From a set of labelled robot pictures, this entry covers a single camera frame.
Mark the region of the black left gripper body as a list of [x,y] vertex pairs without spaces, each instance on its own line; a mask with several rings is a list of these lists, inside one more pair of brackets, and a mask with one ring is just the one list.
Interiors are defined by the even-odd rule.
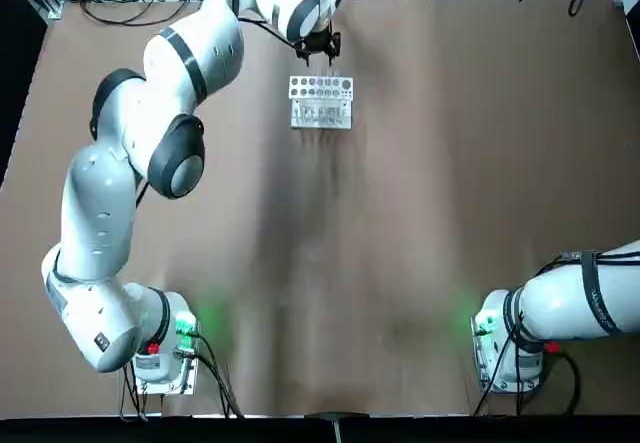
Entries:
[[326,42],[330,33],[333,33],[329,27],[325,27],[321,31],[312,31],[300,41],[303,42],[305,50],[326,50]]

